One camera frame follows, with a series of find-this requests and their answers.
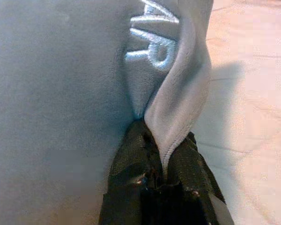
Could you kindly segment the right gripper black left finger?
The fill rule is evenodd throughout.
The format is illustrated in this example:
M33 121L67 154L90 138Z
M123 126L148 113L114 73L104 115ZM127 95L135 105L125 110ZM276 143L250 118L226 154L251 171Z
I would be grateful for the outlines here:
M116 152L103 197L104 225L155 225L163 169L156 142L143 120L127 129Z

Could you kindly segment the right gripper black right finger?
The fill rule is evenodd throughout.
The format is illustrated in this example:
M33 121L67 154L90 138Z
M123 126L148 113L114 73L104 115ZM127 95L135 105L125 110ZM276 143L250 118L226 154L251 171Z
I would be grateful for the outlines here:
M177 224L234 224L214 174L198 152L192 132L170 156L167 182L182 188L181 196L175 202Z

